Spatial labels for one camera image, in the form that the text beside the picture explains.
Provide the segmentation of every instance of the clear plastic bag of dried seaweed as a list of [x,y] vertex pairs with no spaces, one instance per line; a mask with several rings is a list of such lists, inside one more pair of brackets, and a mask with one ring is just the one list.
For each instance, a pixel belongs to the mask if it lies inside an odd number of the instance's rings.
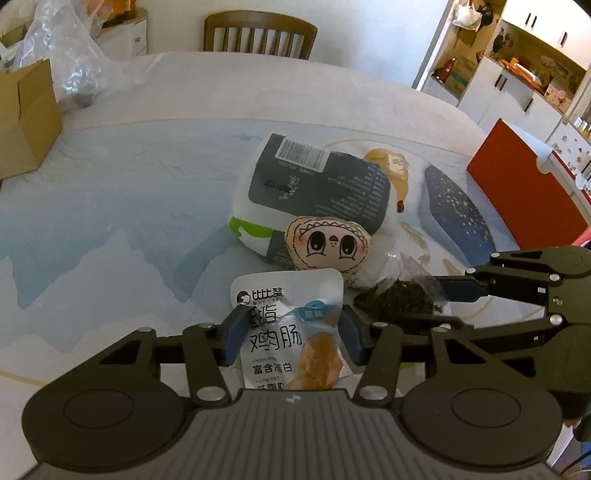
[[413,257],[405,254],[390,254],[389,257],[397,260],[397,274],[357,295],[353,300],[356,308],[376,321],[386,321],[396,312],[449,312],[449,302],[443,288]]

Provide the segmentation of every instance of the round dining table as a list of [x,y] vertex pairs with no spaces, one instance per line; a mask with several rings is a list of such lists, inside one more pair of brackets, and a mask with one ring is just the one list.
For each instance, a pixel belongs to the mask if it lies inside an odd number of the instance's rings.
[[[402,154],[409,181],[396,250],[432,274],[461,274],[492,251],[518,249],[466,172],[485,135],[451,105],[283,57],[133,61],[149,67],[140,85],[65,113],[41,167],[0,190],[0,480],[35,465],[20,417],[39,388],[139,327],[167,336],[220,323],[236,277],[276,268],[228,228],[242,167],[270,132],[359,157],[374,148]],[[447,203],[430,201],[441,188]],[[470,225],[449,207],[460,198]],[[543,314],[493,298],[452,312],[476,326]],[[233,392],[243,385],[239,364],[222,370]],[[162,376],[186,390],[182,365],[163,365]]]

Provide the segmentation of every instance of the white handbag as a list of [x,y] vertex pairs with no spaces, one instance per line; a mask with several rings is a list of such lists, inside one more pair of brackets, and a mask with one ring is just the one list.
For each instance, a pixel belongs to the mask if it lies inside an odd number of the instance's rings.
[[453,25],[467,30],[478,30],[481,21],[482,14],[477,12],[474,8],[473,0],[469,0],[468,4],[465,6],[461,4],[456,4],[454,6]]

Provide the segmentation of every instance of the cartoon eye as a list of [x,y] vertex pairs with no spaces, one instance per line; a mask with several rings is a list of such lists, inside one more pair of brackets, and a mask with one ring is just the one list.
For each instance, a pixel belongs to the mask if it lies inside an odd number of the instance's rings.
[[324,233],[316,231],[312,232],[308,239],[308,256],[314,254],[324,255],[324,248],[326,247],[326,237]]
[[357,253],[357,240],[351,235],[340,239],[340,258],[354,258]]

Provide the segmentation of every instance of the plastic bag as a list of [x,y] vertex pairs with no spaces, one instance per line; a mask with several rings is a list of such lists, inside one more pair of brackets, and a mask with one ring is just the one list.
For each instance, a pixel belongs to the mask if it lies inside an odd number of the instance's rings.
[[452,24],[457,27],[465,28],[466,30],[478,30],[482,22],[482,14],[474,9],[472,0],[469,0],[468,5],[464,6],[456,4],[453,10]]
[[398,258],[398,275],[381,280],[355,297],[353,305],[375,321],[387,322],[396,312],[441,314],[449,311],[443,288],[413,257]]
[[233,307],[252,306],[240,352],[246,388],[323,390],[351,374],[339,351],[340,272],[245,275],[232,283],[230,295]]
[[271,134],[241,173],[229,226],[248,248],[293,267],[285,232],[296,218],[356,222],[370,234],[371,250],[348,284],[371,288],[397,238],[397,200],[376,163]]
[[129,62],[105,57],[90,32],[97,35],[108,14],[102,0],[41,0],[13,69],[49,59],[56,100],[79,106],[142,83],[160,56]]

